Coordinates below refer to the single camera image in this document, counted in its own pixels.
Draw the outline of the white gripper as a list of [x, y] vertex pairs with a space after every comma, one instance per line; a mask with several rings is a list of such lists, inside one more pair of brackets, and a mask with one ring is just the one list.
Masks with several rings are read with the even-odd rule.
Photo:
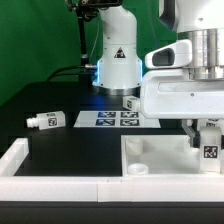
[[224, 119], [224, 81], [192, 80], [185, 68], [192, 61], [192, 43], [184, 39], [145, 56], [150, 69], [142, 80], [140, 110], [146, 118], [183, 119], [194, 146], [191, 119]]

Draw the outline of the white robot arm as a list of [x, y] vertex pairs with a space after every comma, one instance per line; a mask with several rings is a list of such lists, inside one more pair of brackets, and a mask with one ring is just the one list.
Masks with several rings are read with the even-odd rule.
[[224, 136], [224, 0], [159, 0], [159, 20], [177, 40], [140, 60], [137, 21], [117, 3], [99, 6], [103, 55], [93, 85], [109, 94], [140, 90], [140, 112], [148, 119], [198, 122], [200, 143]]

